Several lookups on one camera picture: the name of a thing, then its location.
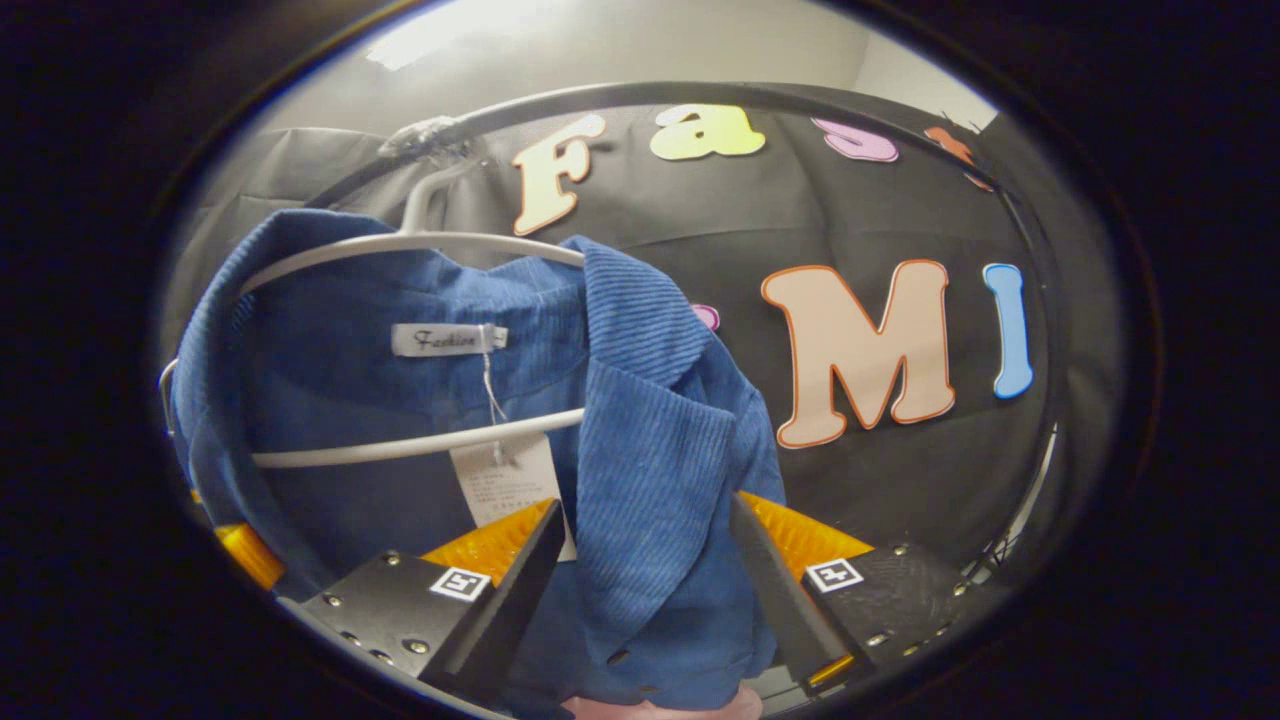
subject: white tag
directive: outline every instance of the white tag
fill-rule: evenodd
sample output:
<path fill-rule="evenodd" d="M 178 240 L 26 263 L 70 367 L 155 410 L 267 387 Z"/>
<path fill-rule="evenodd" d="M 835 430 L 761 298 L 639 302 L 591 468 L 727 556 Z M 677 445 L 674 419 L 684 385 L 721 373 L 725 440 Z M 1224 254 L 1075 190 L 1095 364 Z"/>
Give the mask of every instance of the white tag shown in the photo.
<path fill-rule="evenodd" d="M 507 347 L 507 328 L 492 324 L 399 323 L 392 325 L 392 352 L 401 357 L 480 355 Z"/>
<path fill-rule="evenodd" d="M 481 528 L 535 502 L 559 500 L 552 443 L 547 433 L 502 441 L 502 459 L 494 461 L 493 443 L 468 445 L 449 451 L 471 518 Z M 564 521 L 564 546 L 558 562 L 577 560 L 577 547 Z"/>

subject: colorful letter cutout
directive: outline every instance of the colorful letter cutout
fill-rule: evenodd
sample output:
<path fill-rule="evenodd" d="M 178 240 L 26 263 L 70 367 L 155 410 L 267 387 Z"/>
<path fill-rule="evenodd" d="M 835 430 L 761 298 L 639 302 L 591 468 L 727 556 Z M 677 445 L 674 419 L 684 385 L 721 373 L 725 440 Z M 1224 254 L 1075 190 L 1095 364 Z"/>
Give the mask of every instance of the colorful letter cutout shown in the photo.
<path fill-rule="evenodd" d="M 1027 315 L 1023 311 L 1023 273 L 1012 265 L 992 264 L 982 269 L 982 279 L 996 295 L 1000 318 L 1000 374 L 996 397 L 1016 397 L 1032 386 L 1030 357 L 1027 351 Z"/>
<path fill-rule="evenodd" d="M 877 328 L 831 268 L 805 265 L 765 278 L 760 293 L 782 309 L 791 331 L 794 410 L 778 428 L 778 445 L 809 447 L 844 434 L 849 420 L 836 413 L 832 373 L 867 429 L 879 423 L 899 369 L 895 420 L 918 423 L 950 410 L 956 393 L 947 369 L 946 287 L 938 263 L 900 264 Z"/>
<path fill-rule="evenodd" d="M 591 152 L 584 137 L 600 137 L 604 118 L 586 115 L 550 137 L 520 151 L 511 164 L 520 168 L 521 213 L 516 218 L 516 234 L 529 234 L 563 218 L 577 205 L 577 195 L 564 192 L 559 177 L 582 182 L 591 168 Z M 564 143 L 564 150 L 558 146 Z"/>
<path fill-rule="evenodd" d="M 764 147 L 764 133 L 751 129 L 746 113 L 735 105 L 677 105 L 658 113 L 655 120 L 662 129 L 649 141 L 649 150 L 663 160 L 710 152 L 750 155 Z"/>
<path fill-rule="evenodd" d="M 951 133 L 947 132 L 945 128 L 932 127 L 924 131 L 924 135 L 933 142 L 941 145 L 943 150 L 946 150 L 947 152 L 955 155 L 956 158 L 960 158 L 965 163 L 969 163 L 974 168 L 978 167 L 973 161 L 973 151 L 969 150 L 969 146 L 951 137 Z M 969 178 L 969 182 L 972 182 L 973 184 L 986 190 L 987 192 L 991 192 L 991 187 L 987 183 L 978 182 L 969 173 L 965 173 L 964 177 Z"/>
<path fill-rule="evenodd" d="M 897 160 L 897 147 L 878 135 L 831 120 L 810 119 L 813 124 L 827 132 L 827 145 L 850 160 L 870 160 L 873 163 Z"/>

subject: jacket lapel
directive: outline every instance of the jacket lapel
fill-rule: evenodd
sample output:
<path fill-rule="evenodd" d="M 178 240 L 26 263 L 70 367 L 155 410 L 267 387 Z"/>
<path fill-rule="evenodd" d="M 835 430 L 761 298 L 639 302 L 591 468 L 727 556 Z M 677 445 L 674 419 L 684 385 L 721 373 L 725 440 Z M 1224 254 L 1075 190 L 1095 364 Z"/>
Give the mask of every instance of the jacket lapel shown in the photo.
<path fill-rule="evenodd" d="M 588 648 L 603 662 L 698 560 L 736 420 L 673 389 L 696 386 L 682 380 L 713 338 L 671 278 L 585 238 L 566 246 L 586 258 L 577 575 Z"/>

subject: yellow letter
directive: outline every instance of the yellow letter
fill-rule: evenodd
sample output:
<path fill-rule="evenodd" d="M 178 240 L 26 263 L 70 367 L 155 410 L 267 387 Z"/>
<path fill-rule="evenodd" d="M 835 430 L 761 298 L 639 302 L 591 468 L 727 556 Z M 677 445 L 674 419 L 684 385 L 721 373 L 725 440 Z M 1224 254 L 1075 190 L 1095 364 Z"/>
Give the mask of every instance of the yellow letter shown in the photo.
<path fill-rule="evenodd" d="M 746 113 L 735 105 L 677 105 L 655 118 L 662 129 L 649 150 L 663 160 L 687 160 L 708 152 L 750 155 L 764 147 L 764 135 L 751 129 Z"/>
<path fill-rule="evenodd" d="M 577 195 L 561 191 L 559 177 L 568 176 L 573 182 L 581 182 L 586 177 L 591 168 L 591 154 L 579 138 L 600 137 L 603 132 L 604 118 L 588 115 L 516 155 L 511 164 L 520 168 L 522 183 L 516 234 L 529 234 L 548 225 L 577 205 Z M 562 142 L 563 152 L 558 150 Z"/>
<path fill-rule="evenodd" d="M 900 368 L 902 392 L 890 413 L 895 420 L 918 423 L 950 410 L 956 393 L 947 375 L 946 287 L 942 265 L 902 263 L 877 328 L 831 268 L 805 265 L 765 278 L 760 293 L 782 309 L 791 331 L 795 405 L 778 428 L 778 443 L 808 447 L 845 433 L 849 420 L 836 413 L 832 373 L 867 429 L 884 413 Z"/>

